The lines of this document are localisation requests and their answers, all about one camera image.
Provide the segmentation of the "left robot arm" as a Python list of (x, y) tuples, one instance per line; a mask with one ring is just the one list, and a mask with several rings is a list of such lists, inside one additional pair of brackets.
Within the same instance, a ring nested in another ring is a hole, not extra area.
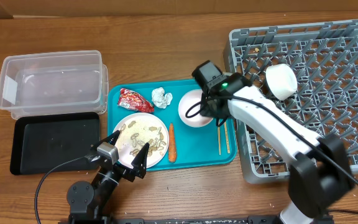
[(119, 181), (126, 179), (133, 182), (136, 177), (145, 177), (150, 144), (145, 143), (131, 162), (132, 167), (127, 167), (118, 163), (119, 153), (115, 143), (119, 135), (120, 132), (115, 131), (100, 140), (85, 156), (88, 162), (100, 166), (100, 170), (92, 182), (78, 181), (68, 189), (68, 223), (113, 223), (112, 215), (104, 214), (103, 210)]

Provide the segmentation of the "orange carrot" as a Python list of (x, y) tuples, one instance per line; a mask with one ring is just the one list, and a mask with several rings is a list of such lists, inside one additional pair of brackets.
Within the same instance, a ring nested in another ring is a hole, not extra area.
[(176, 162), (177, 159), (177, 148), (175, 142), (175, 132), (174, 132), (174, 125), (170, 123), (169, 126), (169, 146), (168, 146), (168, 160), (171, 163)]

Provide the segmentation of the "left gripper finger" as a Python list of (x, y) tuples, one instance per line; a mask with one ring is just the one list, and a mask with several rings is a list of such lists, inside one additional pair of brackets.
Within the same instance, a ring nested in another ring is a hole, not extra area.
[(147, 168), (147, 155), (149, 153), (149, 143), (145, 143), (142, 149), (135, 156), (134, 160), (131, 162), (133, 169), (137, 170), (146, 170)]
[(90, 148), (90, 151), (96, 151), (97, 147), (100, 146), (104, 142), (114, 146), (116, 144), (118, 138), (119, 138), (120, 133), (121, 133), (120, 130), (117, 130), (117, 131), (113, 132), (108, 137), (106, 137), (106, 138), (100, 140), (99, 142), (93, 144), (91, 146), (91, 148)]

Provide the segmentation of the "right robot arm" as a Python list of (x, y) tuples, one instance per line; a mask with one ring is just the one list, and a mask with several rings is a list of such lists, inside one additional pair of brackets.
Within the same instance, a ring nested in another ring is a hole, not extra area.
[(234, 118), (253, 129), (288, 164), (291, 202), (277, 223), (316, 223), (354, 188), (347, 153), (335, 134), (320, 136), (300, 125), (240, 73), (225, 75), (209, 60), (193, 78), (202, 89), (199, 114)]

